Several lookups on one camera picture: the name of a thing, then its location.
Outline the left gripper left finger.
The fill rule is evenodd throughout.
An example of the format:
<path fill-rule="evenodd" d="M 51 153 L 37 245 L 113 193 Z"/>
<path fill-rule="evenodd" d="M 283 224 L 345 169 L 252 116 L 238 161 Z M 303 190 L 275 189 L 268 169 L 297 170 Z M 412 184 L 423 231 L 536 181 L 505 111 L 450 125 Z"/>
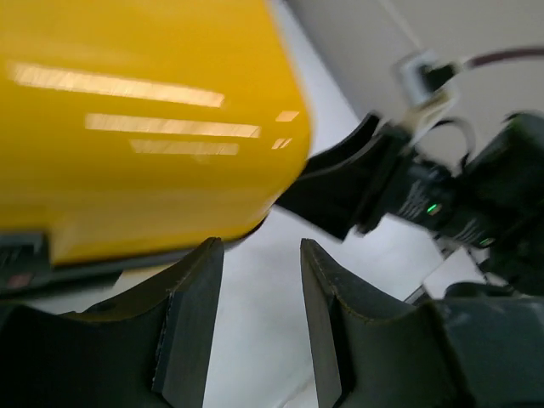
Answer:
<path fill-rule="evenodd" d="M 81 313 L 2 303 L 2 406 L 202 406 L 223 264 L 210 238 Z"/>

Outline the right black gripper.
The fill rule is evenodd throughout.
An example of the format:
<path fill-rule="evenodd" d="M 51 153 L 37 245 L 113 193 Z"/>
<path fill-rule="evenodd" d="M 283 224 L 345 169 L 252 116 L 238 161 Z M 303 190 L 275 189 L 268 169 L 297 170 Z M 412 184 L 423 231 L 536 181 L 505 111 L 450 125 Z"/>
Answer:
<path fill-rule="evenodd" d="M 381 120 L 371 112 L 346 138 L 311 156 L 275 205 L 340 241 L 355 226 L 371 232 L 387 214 L 437 228 L 454 195 L 452 171 L 410 147 L 402 127 L 387 123 L 377 130 Z M 360 169 L 339 169 L 370 145 Z"/>

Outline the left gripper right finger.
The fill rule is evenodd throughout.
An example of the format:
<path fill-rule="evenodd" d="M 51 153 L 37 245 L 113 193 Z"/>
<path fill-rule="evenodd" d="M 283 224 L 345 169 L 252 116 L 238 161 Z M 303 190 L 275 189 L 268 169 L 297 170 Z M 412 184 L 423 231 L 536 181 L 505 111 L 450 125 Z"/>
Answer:
<path fill-rule="evenodd" d="M 300 244 L 321 407 L 540 407 L 543 301 L 461 282 L 412 305 Z"/>

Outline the yellow hard-shell suitcase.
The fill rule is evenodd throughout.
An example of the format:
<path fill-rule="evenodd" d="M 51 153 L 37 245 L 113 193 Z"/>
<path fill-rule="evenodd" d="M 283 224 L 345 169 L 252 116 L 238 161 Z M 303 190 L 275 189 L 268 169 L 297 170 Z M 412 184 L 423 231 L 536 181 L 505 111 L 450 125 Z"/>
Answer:
<path fill-rule="evenodd" d="M 1 293 L 241 241 L 311 142 L 266 1 L 4 1 Z"/>

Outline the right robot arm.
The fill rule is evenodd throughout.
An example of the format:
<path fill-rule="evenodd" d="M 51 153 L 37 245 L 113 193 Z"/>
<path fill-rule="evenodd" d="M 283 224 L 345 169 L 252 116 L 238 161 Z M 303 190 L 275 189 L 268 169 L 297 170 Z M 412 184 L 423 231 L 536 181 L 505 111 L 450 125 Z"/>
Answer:
<path fill-rule="evenodd" d="M 278 205 L 338 240 L 385 215 L 488 252 L 485 272 L 543 293 L 543 118 L 517 112 L 459 173 L 426 158 L 401 126 L 370 114 L 312 156 Z"/>

